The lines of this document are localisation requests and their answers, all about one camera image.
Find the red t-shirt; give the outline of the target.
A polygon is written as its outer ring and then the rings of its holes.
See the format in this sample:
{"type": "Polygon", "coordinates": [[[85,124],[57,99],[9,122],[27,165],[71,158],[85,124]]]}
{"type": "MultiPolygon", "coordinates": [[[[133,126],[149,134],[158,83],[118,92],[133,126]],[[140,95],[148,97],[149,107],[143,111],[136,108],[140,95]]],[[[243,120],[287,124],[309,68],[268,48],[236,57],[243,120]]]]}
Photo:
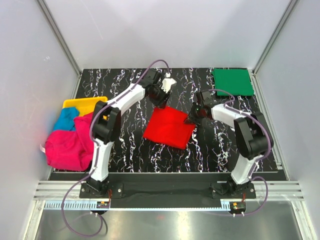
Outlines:
{"type": "Polygon", "coordinates": [[[186,113],[169,106],[163,109],[156,107],[143,133],[143,138],[184,150],[196,127],[194,123],[185,123],[187,116],[186,113]]]}

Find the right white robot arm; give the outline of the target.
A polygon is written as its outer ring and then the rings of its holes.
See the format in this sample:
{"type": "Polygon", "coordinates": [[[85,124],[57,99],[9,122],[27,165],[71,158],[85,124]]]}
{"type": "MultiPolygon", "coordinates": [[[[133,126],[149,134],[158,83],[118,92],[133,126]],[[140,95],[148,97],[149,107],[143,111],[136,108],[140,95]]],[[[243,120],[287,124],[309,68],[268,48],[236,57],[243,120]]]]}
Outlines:
{"type": "Polygon", "coordinates": [[[228,93],[231,100],[219,103],[212,92],[217,89],[198,91],[196,101],[184,120],[185,124],[200,125],[202,119],[222,122],[234,129],[239,156],[228,181],[227,192],[232,198],[239,198],[245,192],[245,184],[252,180],[252,174],[259,162],[271,153],[274,141],[266,119],[261,112],[249,113],[229,105],[235,97],[228,93]]]}

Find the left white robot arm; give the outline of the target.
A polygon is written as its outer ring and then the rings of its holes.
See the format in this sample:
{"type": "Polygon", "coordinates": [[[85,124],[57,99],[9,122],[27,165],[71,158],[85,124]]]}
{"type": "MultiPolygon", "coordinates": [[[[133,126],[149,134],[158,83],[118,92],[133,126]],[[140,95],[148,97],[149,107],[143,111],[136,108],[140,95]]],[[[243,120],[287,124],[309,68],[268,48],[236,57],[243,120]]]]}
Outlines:
{"type": "Polygon", "coordinates": [[[103,198],[108,193],[108,186],[104,181],[109,175],[112,147],[121,134],[122,115],[146,97],[155,107],[165,108],[176,83],[169,73],[162,75],[155,69],[149,69],[116,97],[107,102],[96,103],[89,129],[93,141],[89,179],[94,181],[90,192],[95,197],[103,198]]]}

